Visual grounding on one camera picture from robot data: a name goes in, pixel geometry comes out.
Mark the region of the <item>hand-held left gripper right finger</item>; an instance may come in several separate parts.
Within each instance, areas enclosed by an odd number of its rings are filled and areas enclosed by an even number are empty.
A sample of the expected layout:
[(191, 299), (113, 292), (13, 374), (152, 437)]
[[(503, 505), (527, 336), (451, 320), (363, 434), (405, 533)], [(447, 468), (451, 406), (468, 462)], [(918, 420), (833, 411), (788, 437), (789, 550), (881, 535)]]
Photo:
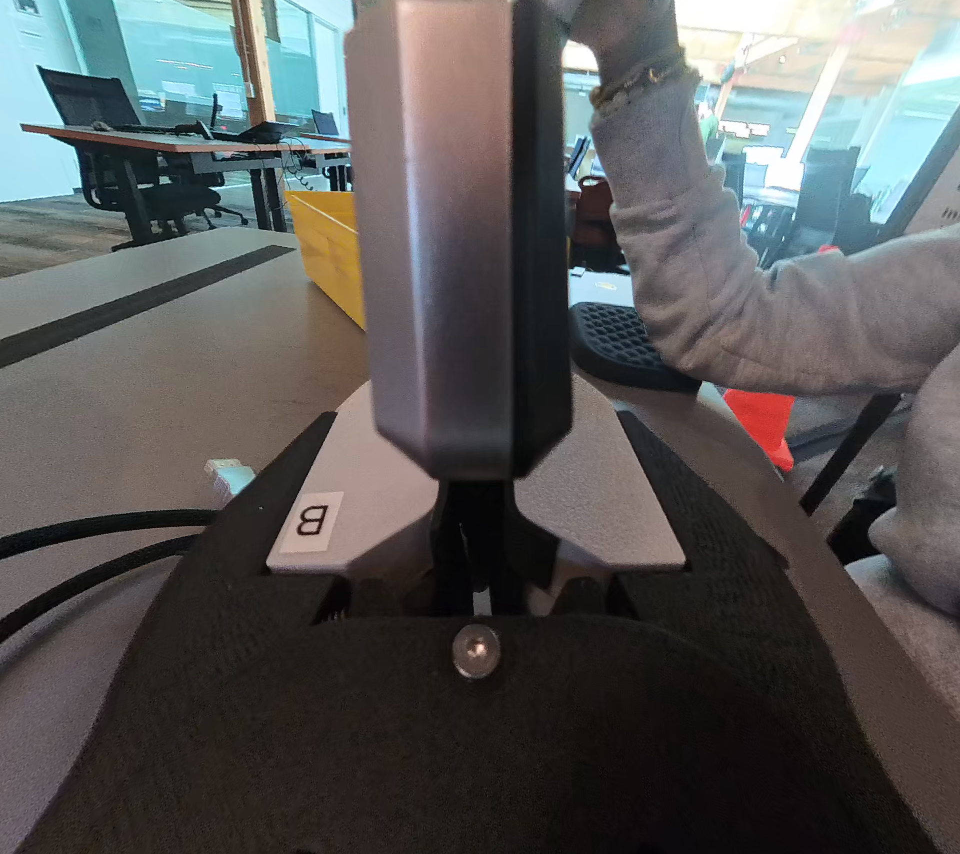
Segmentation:
[(579, 374), (572, 421), (521, 478), (480, 484), (480, 573), (496, 615), (546, 615), (570, 580), (678, 572), (684, 550), (635, 452), (623, 410)]

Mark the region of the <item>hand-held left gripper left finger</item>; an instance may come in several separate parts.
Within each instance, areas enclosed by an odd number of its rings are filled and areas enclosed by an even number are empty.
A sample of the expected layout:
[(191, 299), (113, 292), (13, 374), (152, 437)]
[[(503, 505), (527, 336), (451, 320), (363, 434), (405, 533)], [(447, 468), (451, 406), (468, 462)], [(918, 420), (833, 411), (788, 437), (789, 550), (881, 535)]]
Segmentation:
[(372, 391), (364, 383), (334, 413), (268, 569), (326, 578), (320, 615), (459, 615), (449, 491), (380, 435)]

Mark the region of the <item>silver black port box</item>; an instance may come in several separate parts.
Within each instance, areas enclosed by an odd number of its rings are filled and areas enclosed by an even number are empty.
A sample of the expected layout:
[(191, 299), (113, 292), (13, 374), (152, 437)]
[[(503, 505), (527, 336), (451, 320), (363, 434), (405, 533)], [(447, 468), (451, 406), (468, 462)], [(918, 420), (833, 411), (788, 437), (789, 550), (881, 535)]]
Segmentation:
[(438, 480), (571, 427), (563, 40), (543, 0), (369, 0), (346, 37), (374, 423)]

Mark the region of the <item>person's right forearm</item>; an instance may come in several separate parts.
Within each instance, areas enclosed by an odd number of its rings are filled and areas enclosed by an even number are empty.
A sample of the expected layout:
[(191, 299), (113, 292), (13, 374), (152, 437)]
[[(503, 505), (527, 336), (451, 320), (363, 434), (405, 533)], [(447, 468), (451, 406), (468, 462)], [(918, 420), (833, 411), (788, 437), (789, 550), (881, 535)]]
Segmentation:
[(958, 227), (763, 270), (710, 166), (698, 76), (618, 90), (592, 133), (633, 300), (671, 367), (751, 392), (909, 392), (958, 404)]

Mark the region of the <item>black mesh chair back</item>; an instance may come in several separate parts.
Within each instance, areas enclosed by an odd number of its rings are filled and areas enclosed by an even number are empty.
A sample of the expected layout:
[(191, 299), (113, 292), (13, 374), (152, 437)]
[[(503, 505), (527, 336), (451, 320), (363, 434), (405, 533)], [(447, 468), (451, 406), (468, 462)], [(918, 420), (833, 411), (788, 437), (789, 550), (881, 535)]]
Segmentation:
[(597, 380), (622, 387), (695, 395), (701, 380), (669, 367), (634, 308), (579, 303), (569, 308), (572, 362)]

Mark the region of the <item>orange cone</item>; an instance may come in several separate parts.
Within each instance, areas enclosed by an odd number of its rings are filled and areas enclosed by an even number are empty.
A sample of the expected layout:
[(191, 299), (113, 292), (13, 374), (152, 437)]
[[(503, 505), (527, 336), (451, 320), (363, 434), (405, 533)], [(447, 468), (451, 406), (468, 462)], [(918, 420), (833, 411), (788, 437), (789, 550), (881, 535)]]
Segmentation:
[(795, 400), (789, 395), (732, 388), (724, 392), (724, 401), (741, 427), (784, 475), (794, 468), (794, 457), (786, 442), (786, 430)]

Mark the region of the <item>yellow plastic bin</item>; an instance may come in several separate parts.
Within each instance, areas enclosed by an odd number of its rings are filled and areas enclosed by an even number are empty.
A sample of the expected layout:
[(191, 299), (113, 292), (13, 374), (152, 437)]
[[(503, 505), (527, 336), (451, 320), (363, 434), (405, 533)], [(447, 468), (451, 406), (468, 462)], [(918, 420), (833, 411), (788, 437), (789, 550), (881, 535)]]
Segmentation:
[(354, 194), (287, 190), (285, 199), (307, 277), (366, 330)]

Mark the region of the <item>dark red chair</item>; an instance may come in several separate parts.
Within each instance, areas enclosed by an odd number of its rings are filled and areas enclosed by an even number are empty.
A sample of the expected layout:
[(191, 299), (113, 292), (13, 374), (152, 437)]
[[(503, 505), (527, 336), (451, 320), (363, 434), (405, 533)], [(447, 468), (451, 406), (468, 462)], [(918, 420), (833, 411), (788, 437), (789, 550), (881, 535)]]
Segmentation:
[(613, 273), (625, 264), (611, 219), (613, 195), (605, 177), (588, 175), (579, 181), (569, 240), (571, 267), (597, 273)]

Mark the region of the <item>person's grey clothing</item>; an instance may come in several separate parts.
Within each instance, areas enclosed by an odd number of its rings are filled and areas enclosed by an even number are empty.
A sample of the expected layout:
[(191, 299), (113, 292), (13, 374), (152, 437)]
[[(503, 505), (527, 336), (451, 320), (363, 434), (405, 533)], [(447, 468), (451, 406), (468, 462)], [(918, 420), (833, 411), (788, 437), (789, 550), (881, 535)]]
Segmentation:
[(896, 506), (870, 525), (878, 556), (849, 564), (900, 647), (959, 716), (959, 350), (918, 392), (897, 466)]

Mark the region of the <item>wooden office desk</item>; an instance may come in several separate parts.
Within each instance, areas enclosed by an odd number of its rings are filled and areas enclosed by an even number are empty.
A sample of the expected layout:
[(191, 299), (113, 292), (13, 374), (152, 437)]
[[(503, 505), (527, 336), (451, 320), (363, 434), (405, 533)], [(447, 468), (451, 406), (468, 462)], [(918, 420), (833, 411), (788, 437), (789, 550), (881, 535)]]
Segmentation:
[(294, 155), (317, 159), (318, 169), (351, 165), (351, 146), (345, 140), (303, 136), (273, 144), (205, 140), (198, 136), (152, 135), (143, 132), (98, 131), (90, 127), (22, 123), (24, 133), (66, 144), (80, 153), (102, 156), (113, 173), (119, 210), (130, 232), (130, 245), (158, 242), (162, 235), (150, 220), (145, 191), (137, 182), (134, 160), (148, 154), (186, 157), (194, 175), (239, 171), (249, 176), (254, 217), (261, 231), (286, 233), (283, 212), (283, 176)]

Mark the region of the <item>large computer monitor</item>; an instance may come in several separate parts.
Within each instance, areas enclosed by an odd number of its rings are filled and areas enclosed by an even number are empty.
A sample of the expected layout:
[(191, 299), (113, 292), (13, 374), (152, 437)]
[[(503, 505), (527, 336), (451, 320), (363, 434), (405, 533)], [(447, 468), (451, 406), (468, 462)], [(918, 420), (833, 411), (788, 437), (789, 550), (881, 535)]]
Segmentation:
[(902, 236), (957, 226), (959, 221), (959, 111), (956, 110), (893, 212), (853, 247), (867, 250)]

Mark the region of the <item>black office chair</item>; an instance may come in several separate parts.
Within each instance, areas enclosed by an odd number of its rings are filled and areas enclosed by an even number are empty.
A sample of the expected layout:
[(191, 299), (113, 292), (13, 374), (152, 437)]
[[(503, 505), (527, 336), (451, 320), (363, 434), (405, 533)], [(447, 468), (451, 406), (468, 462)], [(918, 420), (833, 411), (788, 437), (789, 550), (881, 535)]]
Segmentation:
[[(199, 135), (213, 140), (210, 128), (200, 120), (173, 128), (155, 128), (140, 123), (122, 82), (57, 71), (37, 66), (42, 83), (66, 126), (89, 127), (109, 133), (144, 135)], [(141, 246), (155, 239), (185, 236), (186, 217), (195, 215), (210, 230), (210, 213), (239, 218), (246, 227), (249, 220), (241, 212), (225, 208), (215, 188), (223, 187), (220, 174), (194, 174), (186, 160), (162, 159), (157, 151), (114, 148), (94, 150), (75, 145), (80, 191), (86, 203), (101, 212), (121, 212), (127, 220), (127, 199), (138, 197), (144, 214), (143, 226), (128, 224), (130, 240), (111, 248), (112, 252)]]

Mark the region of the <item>wooden post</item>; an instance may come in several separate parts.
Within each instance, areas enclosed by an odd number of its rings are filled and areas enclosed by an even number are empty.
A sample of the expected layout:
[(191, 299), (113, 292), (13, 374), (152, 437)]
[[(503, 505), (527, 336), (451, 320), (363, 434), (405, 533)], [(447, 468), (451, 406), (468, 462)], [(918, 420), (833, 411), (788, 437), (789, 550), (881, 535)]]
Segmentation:
[(261, 0), (230, 0), (249, 125), (276, 120), (266, 25)]

